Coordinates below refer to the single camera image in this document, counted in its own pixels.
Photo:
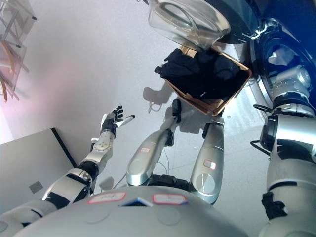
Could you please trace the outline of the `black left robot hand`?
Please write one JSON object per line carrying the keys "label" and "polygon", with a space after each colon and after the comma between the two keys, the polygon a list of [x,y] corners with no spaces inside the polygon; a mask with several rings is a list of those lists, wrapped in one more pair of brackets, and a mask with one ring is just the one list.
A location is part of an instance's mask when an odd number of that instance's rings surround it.
{"label": "black left robot hand", "polygon": [[133,119],[135,119],[135,115],[124,117],[122,105],[117,106],[110,113],[103,114],[100,125],[100,134],[111,132],[116,137],[117,128],[128,124]]}

